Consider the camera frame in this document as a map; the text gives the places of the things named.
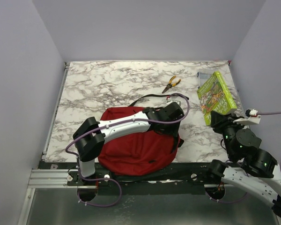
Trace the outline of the green book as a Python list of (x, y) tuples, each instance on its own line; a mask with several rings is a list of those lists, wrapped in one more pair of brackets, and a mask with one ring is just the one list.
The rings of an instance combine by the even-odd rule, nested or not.
[(198, 88), (197, 95), (207, 126), (211, 124), (212, 111), (226, 115), (237, 109), (232, 94), (219, 71), (209, 75), (209, 78)]

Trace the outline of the red student backpack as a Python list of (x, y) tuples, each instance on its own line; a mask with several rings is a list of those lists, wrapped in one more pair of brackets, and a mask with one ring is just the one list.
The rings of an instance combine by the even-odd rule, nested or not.
[(153, 126), (153, 130), (107, 142), (99, 163), (115, 174), (129, 176), (143, 176), (168, 166), (184, 143), (178, 134), (180, 124)]

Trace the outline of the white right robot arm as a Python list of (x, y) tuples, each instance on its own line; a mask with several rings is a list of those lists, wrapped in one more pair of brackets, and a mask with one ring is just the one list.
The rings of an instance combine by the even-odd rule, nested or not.
[(237, 163), (242, 160), (240, 167), (244, 173), (214, 159), (207, 169), (207, 180), (213, 184), (233, 185), (259, 198), (281, 218), (281, 163), (260, 148), (262, 140), (248, 128), (259, 124), (263, 113), (248, 109), (245, 117), (216, 111), (211, 111), (210, 115), (210, 126), (223, 136), (229, 161)]

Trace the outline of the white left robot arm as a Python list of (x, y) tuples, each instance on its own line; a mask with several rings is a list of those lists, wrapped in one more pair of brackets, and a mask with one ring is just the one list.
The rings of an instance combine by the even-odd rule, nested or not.
[(183, 144), (178, 130), (184, 112), (165, 107), (113, 107), (100, 121), (87, 118), (73, 134), (84, 185), (94, 181), (95, 159), (117, 175), (143, 176), (168, 166)]

